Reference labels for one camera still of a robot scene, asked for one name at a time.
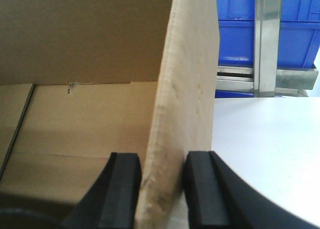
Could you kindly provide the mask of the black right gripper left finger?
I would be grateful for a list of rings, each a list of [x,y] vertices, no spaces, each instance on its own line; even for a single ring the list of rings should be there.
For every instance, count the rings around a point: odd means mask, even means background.
[[[96,181],[63,220],[66,229],[132,229],[142,180],[136,153],[110,157]]]

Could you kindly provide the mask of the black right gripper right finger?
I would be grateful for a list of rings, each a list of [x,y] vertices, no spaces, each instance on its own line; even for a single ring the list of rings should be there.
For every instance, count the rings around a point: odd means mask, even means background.
[[[190,151],[183,189],[191,229],[314,229],[242,180],[214,151]]]

